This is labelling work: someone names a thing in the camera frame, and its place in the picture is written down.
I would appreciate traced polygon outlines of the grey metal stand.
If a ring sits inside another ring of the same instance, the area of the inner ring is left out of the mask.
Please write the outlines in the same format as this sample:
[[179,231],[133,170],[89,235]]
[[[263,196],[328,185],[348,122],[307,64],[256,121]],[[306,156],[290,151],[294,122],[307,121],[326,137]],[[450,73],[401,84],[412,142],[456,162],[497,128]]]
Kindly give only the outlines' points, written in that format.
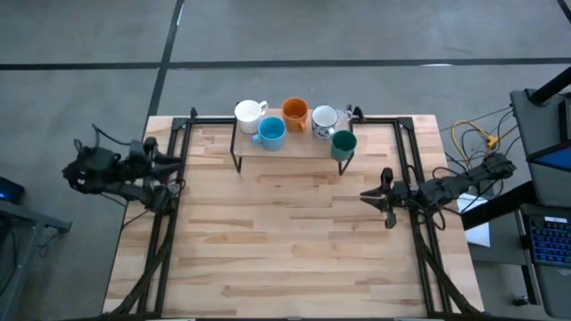
[[0,321],[13,321],[44,230],[51,227],[66,234],[71,222],[6,201],[0,201],[0,218],[8,222],[4,236],[0,236],[0,249],[8,241],[12,252],[7,264],[0,262],[0,267],[7,268],[6,278],[0,276]]

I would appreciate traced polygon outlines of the white paper sheet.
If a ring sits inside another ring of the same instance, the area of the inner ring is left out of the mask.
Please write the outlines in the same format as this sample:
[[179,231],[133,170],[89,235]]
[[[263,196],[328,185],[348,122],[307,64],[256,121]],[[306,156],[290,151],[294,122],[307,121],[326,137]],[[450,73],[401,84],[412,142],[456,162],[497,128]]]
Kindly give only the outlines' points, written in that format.
[[[468,211],[473,208],[487,203],[488,200],[481,196],[474,196],[472,194],[463,193],[457,200],[459,213],[462,217],[468,215]],[[465,231],[465,236],[468,243],[473,245],[482,246],[485,248],[491,247],[490,227],[488,223],[470,228]]]

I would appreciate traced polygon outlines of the black diagonal beam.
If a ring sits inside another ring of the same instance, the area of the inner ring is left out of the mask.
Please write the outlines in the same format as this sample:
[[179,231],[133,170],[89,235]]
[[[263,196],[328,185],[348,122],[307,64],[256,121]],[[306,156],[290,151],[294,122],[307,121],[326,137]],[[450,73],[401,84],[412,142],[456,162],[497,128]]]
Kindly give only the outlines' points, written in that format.
[[461,215],[465,230],[499,218],[517,210],[522,204],[537,203],[534,184],[528,181],[490,201],[478,205]]

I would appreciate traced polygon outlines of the clear glass cup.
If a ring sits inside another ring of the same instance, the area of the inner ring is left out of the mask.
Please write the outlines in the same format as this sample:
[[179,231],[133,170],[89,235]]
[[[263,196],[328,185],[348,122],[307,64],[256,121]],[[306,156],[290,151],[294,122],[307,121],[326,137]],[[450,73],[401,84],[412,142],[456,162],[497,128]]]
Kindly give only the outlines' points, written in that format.
[[335,123],[335,130],[349,130],[352,120],[352,109],[336,109],[337,122]]

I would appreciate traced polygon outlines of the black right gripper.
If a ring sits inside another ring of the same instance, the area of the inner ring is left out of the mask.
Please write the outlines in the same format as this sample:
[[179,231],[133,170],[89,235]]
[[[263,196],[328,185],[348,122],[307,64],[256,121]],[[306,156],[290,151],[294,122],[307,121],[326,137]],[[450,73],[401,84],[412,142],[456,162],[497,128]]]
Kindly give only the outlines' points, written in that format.
[[385,212],[385,227],[392,229],[397,223],[394,207],[421,210],[421,206],[406,182],[393,181],[391,168],[384,168],[380,178],[380,187],[360,193],[360,200],[380,212]]

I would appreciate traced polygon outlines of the black device with blue light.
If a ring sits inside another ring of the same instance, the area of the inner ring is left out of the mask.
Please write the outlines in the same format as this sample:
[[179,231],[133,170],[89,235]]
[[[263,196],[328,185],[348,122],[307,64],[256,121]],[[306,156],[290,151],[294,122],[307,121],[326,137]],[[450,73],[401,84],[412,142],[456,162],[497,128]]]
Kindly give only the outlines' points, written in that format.
[[6,201],[13,204],[23,204],[25,201],[26,190],[7,178],[0,177],[0,201]]

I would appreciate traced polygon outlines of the wooden shelf with black legs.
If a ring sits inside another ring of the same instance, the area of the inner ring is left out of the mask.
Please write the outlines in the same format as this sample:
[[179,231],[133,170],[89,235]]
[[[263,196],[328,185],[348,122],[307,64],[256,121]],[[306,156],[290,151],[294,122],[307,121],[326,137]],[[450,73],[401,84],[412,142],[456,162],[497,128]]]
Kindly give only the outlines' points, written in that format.
[[[284,157],[284,158],[310,158],[310,159],[329,159],[331,157],[331,139],[326,141],[321,141],[317,139],[311,128],[311,114],[313,112],[309,108],[309,114],[307,116],[307,129],[302,133],[294,133],[286,130],[285,132],[285,143],[281,150],[272,152],[265,150],[261,146],[252,144],[252,137],[257,134],[246,134],[242,132],[237,126],[237,121],[235,117],[235,125],[232,135],[232,143],[230,147],[230,153],[233,157],[235,167],[237,171],[241,170],[242,158],[246,157]],[[268,107],[266,114],[262,119],[267,117],[278,117],[282,118],[282,107],[280,109],[270,109]],[[350,124],[350,129],[348,131],[352,132],[352,121]],[[338,163],[347,165],[353,156],[348,160],[344,160]]]

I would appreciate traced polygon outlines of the green cup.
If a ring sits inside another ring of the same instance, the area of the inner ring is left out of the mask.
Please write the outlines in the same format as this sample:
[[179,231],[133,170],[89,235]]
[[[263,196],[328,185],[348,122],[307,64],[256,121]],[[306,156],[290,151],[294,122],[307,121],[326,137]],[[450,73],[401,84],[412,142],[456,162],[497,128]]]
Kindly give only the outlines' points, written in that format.
[[357,146],[356,136],[348,130],[339,130],[331,140],[331,157],[336,161],[348,160]]

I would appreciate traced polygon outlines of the grey equipment cart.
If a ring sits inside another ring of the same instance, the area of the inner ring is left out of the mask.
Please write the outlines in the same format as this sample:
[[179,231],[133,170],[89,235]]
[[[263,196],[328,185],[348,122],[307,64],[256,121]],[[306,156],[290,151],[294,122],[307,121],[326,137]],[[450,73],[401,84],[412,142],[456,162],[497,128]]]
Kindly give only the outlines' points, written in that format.
[[[526,91],[509,94],[517,119],[525,155],[559,143],[557,104],[561,95],[552,97],[546,106],[532,104]],[[538,202],[545,206],[571,208],[571,172],[528,163]]]

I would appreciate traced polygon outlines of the backlit keyboard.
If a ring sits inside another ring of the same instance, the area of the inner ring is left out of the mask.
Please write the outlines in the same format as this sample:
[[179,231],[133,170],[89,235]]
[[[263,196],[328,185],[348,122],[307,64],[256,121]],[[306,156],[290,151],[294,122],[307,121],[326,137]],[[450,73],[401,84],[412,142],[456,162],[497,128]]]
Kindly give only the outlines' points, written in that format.
[[536,264],[571,268],[571,221],[525,216],[525,240]]

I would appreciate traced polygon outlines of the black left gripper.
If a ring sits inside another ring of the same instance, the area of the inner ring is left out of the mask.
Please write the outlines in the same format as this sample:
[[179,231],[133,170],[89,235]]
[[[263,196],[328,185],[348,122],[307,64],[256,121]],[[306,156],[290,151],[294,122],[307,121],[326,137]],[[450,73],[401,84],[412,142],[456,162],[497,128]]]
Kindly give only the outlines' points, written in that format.
[[131,140],[128,145],[127,174],[129,179],[137,179],[146,176],[153,167],[155,157],[157,173],[172,173],[180,170],[182,159],[169,156],[158,151],[158,143],[155,137],[149,136],[144,141]]

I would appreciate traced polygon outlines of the orange mug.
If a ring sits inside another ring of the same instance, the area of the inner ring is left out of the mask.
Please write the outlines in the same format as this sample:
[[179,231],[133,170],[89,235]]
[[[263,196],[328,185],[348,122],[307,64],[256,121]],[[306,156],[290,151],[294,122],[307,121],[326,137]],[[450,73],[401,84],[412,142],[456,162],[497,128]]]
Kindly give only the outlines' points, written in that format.
[[288,131],[302,133],[307,129],[308,104],[299,97],[286,99],[282,104],[282,118]]

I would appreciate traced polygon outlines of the grey desk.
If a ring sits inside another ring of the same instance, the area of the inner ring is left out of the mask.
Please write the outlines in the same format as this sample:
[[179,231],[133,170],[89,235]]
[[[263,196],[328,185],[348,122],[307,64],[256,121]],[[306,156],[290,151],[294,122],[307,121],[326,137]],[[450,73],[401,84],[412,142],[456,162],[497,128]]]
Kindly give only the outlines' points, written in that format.
[[[519,207],[525,229],[525,216],[548,216],[567,218],[571,221],[571,209],[523,204]],[[523,247],[529,250],[525,235]],[[550,317],[571,319],[571,268],[554,267],[534,263],[535,273],[542,296],[542,303]]]

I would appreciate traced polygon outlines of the black pole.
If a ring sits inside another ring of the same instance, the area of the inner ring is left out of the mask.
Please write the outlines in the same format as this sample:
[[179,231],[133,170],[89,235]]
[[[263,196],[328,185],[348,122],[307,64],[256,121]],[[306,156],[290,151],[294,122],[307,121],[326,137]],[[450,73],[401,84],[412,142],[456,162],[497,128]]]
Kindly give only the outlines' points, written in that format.
[[571,85],[571,67],[566,68],[555,78],[535,90],[529,100],[535,105],[542,105],[569,85]]

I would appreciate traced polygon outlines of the blue patterned white mug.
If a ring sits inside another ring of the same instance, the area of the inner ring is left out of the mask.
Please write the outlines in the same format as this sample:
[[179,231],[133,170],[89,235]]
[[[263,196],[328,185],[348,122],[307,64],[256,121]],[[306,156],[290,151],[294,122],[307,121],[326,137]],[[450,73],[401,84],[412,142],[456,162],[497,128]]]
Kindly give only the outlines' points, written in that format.
[[311,128],[313,135],[321,141],[331,139],[335,133],[335,127],[338,120],[338,112],[333,107],[329,105],[320,105],[316,107],[311,114]]

